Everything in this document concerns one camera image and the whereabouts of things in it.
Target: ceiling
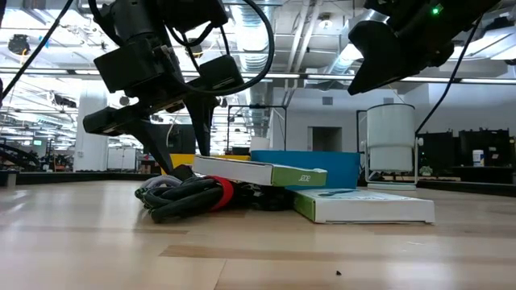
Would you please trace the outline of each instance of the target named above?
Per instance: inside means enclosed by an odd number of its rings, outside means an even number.
[[[36,5],[34,7],[27,6],[27,2],[21,0],[9,1],[0,30],[0,77],[4,84],[10,81],[13,73],[27,58],[13,53],[8,48],[8,43],[13,35],[27,35],[28,43],[31,49],[34,49],[65,3],[64,0],[46,2],[32,1],[31,5]],[[245,35],[245,30],[239,25],[238,16],[235,15],[238,13],[238,7],[234,4],[240,2],[237,0],[224,0],[223,2],[227,4],[228,13],[234,16],[224,26],[224,29],[229,40],[231,54],[236,58],[239,65],[242,66],[248,56],[264,55],[266,52],[250,53],[243,50],[243,48],[249,46],[250,42],[256,41],[256,37]],[[303,1],[268,0],[256,2],[268,6],[268,9],[270,9],[270,18],[276,39],[276,55],[272,71],[285,73],[288,68],[296,27],[303,24],[298,21]],[[344,27],[348,20],[361,15],[364,9],[361,8],[363,1],[328,0],[323,1],[318,14],[313,15],[314,5],[315,1],[312,1],[306,18],[306,26],[313,17],[317,19],[307,46],[309,52],[301,54],[298,51],[295,60],[296,63],[300,62],[301,71],[315,69],[317,72],[321,72],[342,56],[341,52],[345,48],[347,48],[346,51],[352,51],[352,47],[347,46],[347,36],[343,33],[345,31]],[[489,21],[500,15],[507,15],[512,18],[513,14],[514,2],[504,1],[492,13],[485,16],[482,26],[487,26]],[[326,27],[319,25],[322,22],[319,19],[320,15],[327,15],[331,25]],[[204,27],[198,27],[187,33],[187,36],[196,37],[200,35],[203,29]],[[181,70],[185,72],[194,71],[194,66],[184,48],[174,42],[173,47],[178,55]],[[92,15],[88,13],[85,2],[78,1],[62,19],[60,26],[56,29],[46,47],[32,63],[31,68],[39,69],[38,74],[28,71],[26,76],[18,82],[12,94],[4,100],[2,116],[0,116],[0,126],[2,126],[0,133],[2,133],[2,136],[15,140],[20,135],[41,136],[46,134],[68,140],[66,143],[60,143],[63,145],[60,146],[60,149],[73,147],[73,135],[77,127],[77,109],[56,105],[56,96],[65,97],[79,106],[79,97],[84,80],[92,77],[98,79],[98,76],[89,75],[89,73],[95,74],[95,72],[92,72],[92,70],[95,70],[94,59],[116,48],[117,46],[92,21]],[[220,32],[213,31],[202,43],[202,48],[204,52],[202,57],[198,59],[199,64],[224,54],[225,50]],[[472,43],[459,75],[499,77],[507,73],[507,65],[504,60],[509,58],[516,58],[516,29],[507,27],[500,31],[489,31],[479,35],[476,41]],[[453,66],[454,61],[451,60],[441,68],[428,69],[422,74],[432,77],[448,77]],[[359,67],[359,61],[352,61],[351,66],[345,73],[353,74]],[[56,69],[62,70],[62,74],[58,77],[50,74],[45,75],[44,69],[54,69],[53,73],[56,72]],[[74,70],[77,74],[67,76],[67,70]],[[282,96],[283,84],[283,81],[271,82],[270,85],[276,88],[270,90],[269,93],[276,92],[276,94]],[[303,96],[299,100],[305,100],[304,102],[312,102],[307,96],[313,94],[307,93],[309,91],[303,92],[302,86],[300,85],[296,96]],[[393,84],[393,87],[399,89],[402,93],[403,84]],[[115,108],[121,107],[119,99],[122,95],[123,92],[111,94],[108,97],[109,105]],[[264,102],[272,101],[272,99],[272,97],[264,98]],[[227,98],[229,105],[248,105],[250,102],[254,101],[249,91]],[[270,114],[266,111],[256,112],[249,109],[241,110],[238,113],[237,111],[237,108],[233,108],[231,111],[231,115],[236,116],[236,118],[231,124],[230,141],[232,145],[246,146],[256,130],[256,124],[267,124]],[[162,123],[190,123],[189,115],[184,110],[176,114],[160,114],[160,118],[159,122]],[[227,138],[226,130],[227,108],[219,107],[215,111],[212,134],[214,140],[212,147],[215,153],[221,153],[224,149]],[[112,139],[110,143],[113,147],[136,146],[138,144],[130,137]]]

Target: yellow object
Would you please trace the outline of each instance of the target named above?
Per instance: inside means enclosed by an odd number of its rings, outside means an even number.
[[[224,158],[224,159],[229,159],[229,160],[241,160],[241,161],[251,160],[251,156],[247,156],[247,155],[215,155],[212,157]],[[176,168],[177,166],[182,165],[182,164],[193,166],[195,155],[194,154],[171,154],[170,158],[172,159],[172,164],[174,165],[174,168]],[[161,174],[163,174],[163,175],[166,174],[164,172],[163,168],[161,169]]]

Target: green book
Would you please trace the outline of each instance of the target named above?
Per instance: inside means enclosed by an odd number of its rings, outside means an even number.
[[[267,186],[324,186],[327,171],[322,169],[294,168],[253,161],[228,160],[196,156],[193,171],[208,176],[220,176]]]

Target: red cable tie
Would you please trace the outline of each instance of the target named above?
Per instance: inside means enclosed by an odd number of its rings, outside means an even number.
[[[225,178],[218,176],[209,176],[209,178],[218,181],[223,187],[223,196],[220,198],[220,201],[210,209],[210,211],[215,211],[227,205],[231,198],[233,198],[235,190],[233,189],[231,182]]]

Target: cable bundle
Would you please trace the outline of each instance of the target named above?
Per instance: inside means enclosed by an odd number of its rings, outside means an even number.
[[[180,181],[173,176],[147,180],[135,196],[156,223],[167,218],[186,218],[221,209],[235,196],[229,180],[215,176],[190,177]]]

